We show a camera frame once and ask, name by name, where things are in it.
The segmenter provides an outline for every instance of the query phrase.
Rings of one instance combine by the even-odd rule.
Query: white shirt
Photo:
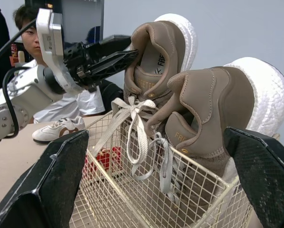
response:
[[[32,60],[24,67],[35,67]],[[76,118],[77,116],[99,114],[105,111],[103,99],[99,90],[90,93],[84,90],[78,95],[63,95],[63,98],[34,115],[34,123],[57,121],[61,118]]]

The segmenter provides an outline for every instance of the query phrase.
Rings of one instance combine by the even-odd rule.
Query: robotic arm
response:
[[[128,36],[111,36],[90,45],[77,43],[63,50],[62,15],[50,9],[39,9],[36,28],[48,67],[27,69],[8,83],[11,106],[0,89],[0,140],[13,133],[16,124],[23,129],[35,113],[64,93],[95,91],[102,79],[126,69],[138,55],[136,50],[124,51],[131,42]],[[10,109],[16,114],[15,122]]]

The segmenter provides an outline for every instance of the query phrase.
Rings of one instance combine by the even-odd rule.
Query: black hair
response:
[[[32,8],[26,5],[20,6],[14,11],[13,17],[16,27],[22,29],[23,23],[29,23],[37,17],[38,8]]]

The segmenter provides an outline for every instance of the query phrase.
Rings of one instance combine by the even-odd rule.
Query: shoe lace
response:
[[[177,170],[183,170],[185,166],[183,163],[178,161],[179,159],[175,159],[176,155],[173,155],[173,151],[170,148],[168,140],[162,137],[162,134],[160,132],[157,132],[155,134],[154,140],[150,142],[149,147],[151,148],[152,146],[154,147],[154,153],[150,170],[144,175],[137,176],[135,175],[135,173],[138,170],[139,165],[133,165],[131,175],[135,180],[143,181],[145,179],[148,179],[152,175],[154,170],[156,170],[159,173],[160,177],[160,191],[166,194],[172,202],[176,203],[176,205],[179,205],[180,198],[177,196],[177,193],[181,193],[181,185],[178,181],[183,181],[184,176],[181,172],[177,173]],[[155,165],[158,152],[162,153],[162,156],[158,157],[158,164],[160,165],[160,167]],[[173,190],[173,187],[171,185],[172,182],[176,186],[175,190]]]
[[[67,121],[67,118],[61,118],[60,120],[55,121],[53,124],[51,124],[51,127],[59,127],[64,123],[64,121]]]
[[[101,149],[104,147],[104,145],[107,143],[107,141],[112,137],[113,133],[117,130],[121,124],[128,119],[128,117],[131,116],[131,124],[129,125],[129,128],[127,130],[127,143],[126,143],[126,154],[127,157],[132,164],[131,169],[131,175],[135,180],[145,180],[149,178],[153,171],[156,170],[159,172],[160,176],[160,190],[162,193],[166,194],[172,202],[176,202],[178,205],[180,203],[179,197],[176,195],[177,190],[175,193],[173,193],[173,189],[171,186],[171,181],[176,186],[176,189],[180,189],[180,184],[175,179],[175,177],[172,175],[173,172],[176,170],[183,169],[184,165],[179,164],[173,156],[173,152],[169,146],[168,140],[162,137],[161,133],[157,132],[155,134],[154,140],[148,144],[147,135],[144,130],[144,119],[149,119],[151,115],[149,113],[146,113],[145,111],[151,111],[156,108],[156,105],[151,100],[145,100],[145,101],[137,101],[135,100],[134,96],[130,96],[128,98],[129,104],[125,103],[120,98],[116,98],[112,103],[112,111],[113,111],[113,117],[108,125],[108,128],[101,136],[98,143],[95,145],[95,147],[92,149],[92,155],[96,157],[98,153],[101,151]],[[137,133],[137,141],[139,146],[139,153],[137,154],[137,158],[134,159],[133,156],[130,154],[130,138],[132,137],[133,128],[135,129]],[[163,150],[163,159],[159,158],[160,161],[160,167],[155,166],[155,159],[157,152],[160,151],[158,149],[158,146],[162,146]],[[146,160],[148,149],[154,147],[154,153],[152,158],[152,164],[150,167],[150,170],[141,176],[135,175],[140,165]],[[182,174],[177,175],[178,178],[183,178]]]
[[[116,129],[131,117],[132,121],[129,125],[129,129],[127,131],[127,143],[126,143],[126,153],[128,156],[129,161],[131,164],[141,164],[147,156],[148,153],[148,140],[147,135],[145,133],[143,121],[139,115],[140,112],[145,110],[145,108],[152,108],[156,107],[156,104],[151,100],[145,101],[136,101],[134,96],[130,96],[128,98],[129,104],[125,103],[120,98],[116,98],[112,103],[112,112],[113,117],[111,122],[108,125],[107,130],[103,133],[102,137],[100,138],[99,142],[95,145],[92,151],[93,156],[97,156],[100,149],[106,144],[109,138],[113,135]],[[130,137],[133,128],[137,131],[137,138],[138,138],[138,145],[139,145],[139,153],[136,159],[130,154]]]

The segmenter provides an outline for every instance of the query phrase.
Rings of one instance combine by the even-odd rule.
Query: shoe tongue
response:
[[[165,125],[165,132],[173,146],[196,136],[194,130],[188,125],[183,116],[173,112]]]
[[[143,71],[140,66],[137,66],[134,71],[134,82],[142,90],[144,94],[151,89],[161,78],[160,74],[149,74]]]

